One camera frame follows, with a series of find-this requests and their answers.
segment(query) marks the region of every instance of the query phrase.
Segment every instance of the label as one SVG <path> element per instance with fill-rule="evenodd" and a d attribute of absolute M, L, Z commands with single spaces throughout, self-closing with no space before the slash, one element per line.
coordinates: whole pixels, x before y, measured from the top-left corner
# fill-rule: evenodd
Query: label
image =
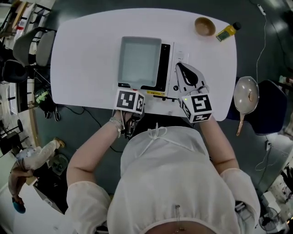
<path fill-rule="evenodd" d="M 217 35 L 217 38 L 219 41 L 225 40 L 226 38 L 228 38 L 230 36 L 230 34 L 227 31 L 223 31 L 222 33 Z"/>
<path fill-rule="evenodd" d="M 146 92 L 147 92 L 147 94 L 165 97 L 165 93 L 162 93 L 162 92 L 149 91 L 149 90 Z"/>

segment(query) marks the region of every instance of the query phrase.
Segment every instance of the white blouse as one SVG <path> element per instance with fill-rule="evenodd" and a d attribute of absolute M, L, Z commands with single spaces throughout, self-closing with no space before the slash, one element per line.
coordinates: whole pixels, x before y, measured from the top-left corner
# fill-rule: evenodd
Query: white blouse
<path fill-rule="evenodd" d="M 245 217 L 236 201 L 245 204 Z M 95 233 L 105 221 L 110 234 L 144 234 L 177 221 L 176 205 L 180 221 L 216 234 L 252 233 L 260 215 L 250 177 L 239 169 L 219 175 L 200 134 L 185 127 L 157 128 L 129 141 L 112 202 L 103 188 L 81 181 L 69 186 L 67 203 L 79 234 Z"/>

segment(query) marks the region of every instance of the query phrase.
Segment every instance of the bottle cap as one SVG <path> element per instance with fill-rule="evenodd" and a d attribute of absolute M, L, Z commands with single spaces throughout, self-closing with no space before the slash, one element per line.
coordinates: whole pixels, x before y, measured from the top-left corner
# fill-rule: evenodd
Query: bottle cap
<path fill-rule="evenodd" d="M 233 25 L 233 28 L 235 28 L 236 30 L 239 30 L 241 28 L 241 24 L 239 22 L 235 22 Z"/>

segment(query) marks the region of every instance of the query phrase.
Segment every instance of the drawstring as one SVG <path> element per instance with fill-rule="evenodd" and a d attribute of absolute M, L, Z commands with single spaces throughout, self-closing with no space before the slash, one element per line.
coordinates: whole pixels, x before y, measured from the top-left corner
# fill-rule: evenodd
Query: drawstring
<path fill-rule="evenodd" d="M 160 135 L 159 136 L 159 131 L 160 130 L 165 130 L 165 132 L 162 134 L 162 135 Z M 138 156 L 138 158 L 140 157 L 140 156 L 142 156 L 144 153 L 145 153 L 145 151 L 147 150 L 147 148 L 149 148 L 149 146 L 156 140 L 156 139 L 158 139 L 158 138 L 161 138 L 162 136 L 164 136 L 166 133 L 167 133 L 167 128 L 166 127 L 159 127 L 158 126 L 158 123 L 156 124 L 156 129 L 148 129 L 147 130 L 148 131 L 148 136 L 149 136 L 149 138 L 150 139 L 152 139 L 151 141 L 150 141 L 150 143 L 145 147 L 145 149 L 142 151 L 142 153 Z"/>
<path fill-rule="evenodd" d="M 164 130 L 163 134 L 161 134 L 161 135 L 159 135 L 159 131 L 160 131 L 160 130 Z M 168 141 L 168 142 L 170 142 L 170 143 L 172 143 L 172 144 L 175 144 L 175 145 L 181 146 L 181 147 L 183 147 L 183 148 L 185 148 L 185 149 L 188 149 L 188 150 L 191 151 L 191 152 L 194 152 L 194 150 L 193 150 L 192 148 L 186 147 L 185 145 L 179 144 L 179 143 L 177 143 L 177 142 L 175 142 L 175 141 L 172 141 L 172 140 L 170 140 L 170 139 L 165 138 L 164 135 L 166 135 L 166 133 L 167 133 L 168 130 L 167 130 L 166 127 L 158 127 L 158 123 L 156 124 L 156 129 L 148 129 L 147 131 L 148 131 L 148 136 L 149 136 L 149 138 L 152 139 L 152 140 L 151 140 L 150 143 L 145 147 L 145 149 L 142 151 L 142 153 L 141 153 L 138 157 L 141 157 L 141 156 L 145 153 L 145 151 L 147 150 L 147 148 L 149 148 L 149 146 L 150 146 L 150 145 L 151 145 L 156 139 L 158 139 L 158 138 L 163 139 L 163 140 L 165 140 L 165 141 Z"/>
<path fill-rule="evenodd" d="M 179 212 L 179 208 L 180 208 L 180 205 L 175 205 L 175 212 L 176 212 L 178 229 L 175 232 L 173 232 L 173 234 L 179 233 L 180 231 L 185 231 L 185 228 L 183 228 L 183 227 L 180 226 L 180 212 Z"/>

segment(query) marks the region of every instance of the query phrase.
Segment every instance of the frying pan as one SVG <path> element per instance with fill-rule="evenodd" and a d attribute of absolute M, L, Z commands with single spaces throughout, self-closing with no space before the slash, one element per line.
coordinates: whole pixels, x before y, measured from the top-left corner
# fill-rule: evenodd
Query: frying pan
<path fill-rule="evenodd" d="M 238 80 L 233 94 L 235 107 L 240 112 L 240 123 L 236 136 L 240 134 L 245 115 L 256 109 L 259 94 L 258 85 L 252 77 L 244 76 Z"/>

